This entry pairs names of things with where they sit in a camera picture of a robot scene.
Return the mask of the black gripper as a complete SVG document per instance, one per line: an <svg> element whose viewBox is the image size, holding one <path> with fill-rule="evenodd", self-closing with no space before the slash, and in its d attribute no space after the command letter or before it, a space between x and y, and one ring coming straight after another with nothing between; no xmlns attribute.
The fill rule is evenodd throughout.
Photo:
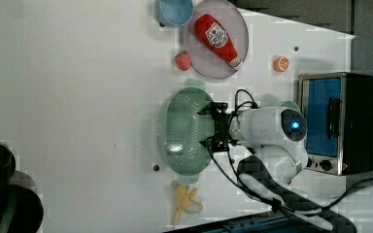
<svg viewBox="0 0 373 233"><path fill-rule="evenodd" d="M229 135L229 120L231 114L226 112L228 108L227 103L223 102L212 102L200 110L197 114L199 116L205 116L211 114L214 121L215 134L212 138L212 150L213 152L229 151L228 141ZM211 139L202 140L199 142L204 148L211 145Z"/></svg>

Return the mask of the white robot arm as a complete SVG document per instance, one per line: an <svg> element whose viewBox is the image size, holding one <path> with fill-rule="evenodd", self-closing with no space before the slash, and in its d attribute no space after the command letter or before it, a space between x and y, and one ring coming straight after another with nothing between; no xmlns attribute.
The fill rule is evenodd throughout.
<svg viewBox="0 0 373 233"><path fill-rule="evenodd" d="M273 212L310 223L322 233L357 233L347 217L285 187L308 163L307 123L298 110L275 106L228 113L226 109L225 103L211 102L197 113L214 121L215 133L201 142L210 155L229 152L235 145L253 153L231 167L232 184Z"/></svg>

